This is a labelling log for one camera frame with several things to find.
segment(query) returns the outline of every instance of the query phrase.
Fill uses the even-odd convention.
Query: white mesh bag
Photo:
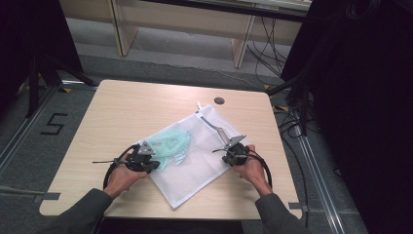
[[[224,141],[212,125],[224,129],[229,138],[240,133],[211,105],[144,140],[154,149],[153,160],[161,162],[150,176],[170,205],[176,209],[230,167],[222,161]]]

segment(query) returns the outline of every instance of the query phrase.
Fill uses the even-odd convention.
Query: green object
[[[182,130],[163,130],[146,139],[146,142],[155,151],[152,160],[159,161],[161,165],[156,171],[161,172],[168,164],[171,157],[174,164],[179,165],[186,156],[191,133]]]

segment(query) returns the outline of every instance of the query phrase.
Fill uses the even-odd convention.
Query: metal rail
[[[293,116],[296,120],[298,120],[298,114],[295,111],[293,111]],[[313,154],[308,138],[307,136],[301,135],[302,131],[299,125],[295,127],[295,131],[297,135],[300,136],[300,146],[309,166],[311,176],[314,180],[317,192],[319,194],[319,199],[325,211],[325,215],[327,216],[328,223],[330,224],[331,231],[333,234],[344,234],[346,232],[344,231],[343,223],[325,184],[324,178],[322,177],[319,165],[315,155]]]
[[[51,87],[46,90],[46,92],[40,98],[40,106],[37,110],[29,117],[26,118],[16,133],[13,135],[12,139],[8,142],[6,147],[0,154],[0,175],[4,173],[9,163],[12,161],[13,157],[19,151],[22,143],[26,139],[27,135],[30,133],[30,130],[37,122],[40,113],[45,107],[46,103],[50,98],[56,93],[57,87]]]

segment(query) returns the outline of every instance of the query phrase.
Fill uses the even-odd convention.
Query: black cable
[[[275,41],[275,38],[274,38],[274,36],[275,36],[274,27],[275,27],[275,25],[276,25],[276,21],[275,21],[275,19],[273,19],[273,24],[272,24],[272,27],[273,27],[273,28],[272,28],[270,34],[268,34],[268,30],[267,30],[267,27],[265,26],[264,18],[261,18],[261,21],[262,21],[262,24],[263,24],[263,26],[264,26],[265,34],[267,35],[267,43],[270,43],[270,46],[271,46],[271,48],[273,49],[273,53],[274,53],[274,56],[275,56],[275,58],[276,58],[277,67],[278,67],[280,73],[282,73],[283,67],[282,67],[281,64],[280,64],[280,59],[278,58],[277,54],[279,54],[280,56],[282,56],[282,55],[277,51],[276,46],[274,45],[274,41]]]
[[[246,156],[252,157],[252,158],[258,160],[261,163],[262,167],[264,168],[264,170],[267,174],[268,184],[270,184],[270,187],[273,187],[273,178],[271,177],[270,168],[268,168],[268,165],[265,162],[265,160],[263,158],[261,158],[261,156],[259,156],[259,154],[257,154],[257,152],[255,152],[254,150],[249,150],[249,152],[252,152],[256,155],[247,154]]]
[[[266,60],[262,59],[260,56],[258,56],[256,53],[254,53],[248,45],[247,45],[246,47],[249,49],[249,51],[252,53],[252,55],[257,59],[256,65],[258,64],[258,61],[260,61],[260,62],[263,63],[263,65],[265,65],[269,70],[271,70],[271,71],[272,71],[273,73],[275,73],[276,75],[280,76],[280,73],[279,73],[273,66],[271,66]]]
[[[254,46],[255,51],[259,52],[258,48],[255,45],[255,41],[252,42],[252,45]],[[271,56],[267,56],[267,55],[263,55],[264,57],[268,58],[268,59],[277,59],[277,58],[273,58]]]
[[[293,122],[295,122],[295,120],[290,120],[290,121],[287,121],[287,122],[285,122],[285,123],[282,123],[281,125],[278,125],[278,127],[279,127],[279,128],[282,128],[282,127],[284,127],[285,125],[287,125],[287,124],[289,124],[289,123],[293,123]]]
[[[128,151],[130,151],[131,149],[136,148],[136,144],[131,145],[129,148],[127,148],[118,158],[115,158],[112,162],[112,164],[109,166],[109,169],[106,172],[106,175],[104,176],[104,180],[103,180],[103,189],[106,188],[107,183],[109,181],[109,177],[112,174],[113,170],[119,165],[119,162],[121,161],[122,157],[124,157],[124,155],[126,153],[128,153]]]
[[[258,68],[258,62],[261,62],[263,65],[265,65],[269,70],[271,70],[274,74],[276,74],[278,77],[280,77],[280,74],[278,73],[278,71],[276,69],[274,69],[270,64],[268,64],[267,61],[265,61],[264,59],[262,59],[261,57],[259,57],[258,55],[256,55],[249,46],[246,46],[249,51],[252,53],[252,55],[257,59],[257,63],[255,64],[255,77],[258,79],[259,82],[261,82],[264,85],[271,85],[271,86],[277,86],[278,84],[271,84],[268,82],[264,82],[263,80],[261,80],[261,78],[258,76],[258,72],[257,72],[257,68]]]
[[[287,128],[286,130],[280,131],[280,134],[285,134],[285,133],[289,132],[289,131],[291,130],[291,128],[293,128],[293,127],[295,127],[295,126],[298,126],[298,125],[299,125],[298,123],[294,123],[294,124],[288,126],[288,128]]]
[[[286,120],[287,117],[289,117],[289,118],[291,118],[291,120],[295,121],[294,116],[291,114],[291,110],[288,110],[288,112],[285,115],[285,118],[282,120],[282,126],[285,124],[285,120]]]

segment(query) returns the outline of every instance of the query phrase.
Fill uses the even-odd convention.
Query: hand
[[[128,191],[130,187],[141,178],[145,178],[146,172],[134,172],[124,164],[118,165],[110,175],[107,186],[103,191],[112,199],[117,198],[123,191]]]
[[[255,153],[255,145],[250,144],[246,147],[249,148],[250,154],[258,156]],[[261,197],[273,193],[273,189],[265,179],[264,169],[257,159],[248,157],[243,165],[234,166],[233,170],[239,173],[241,178],[244,178],[245,180],[250,182]]]

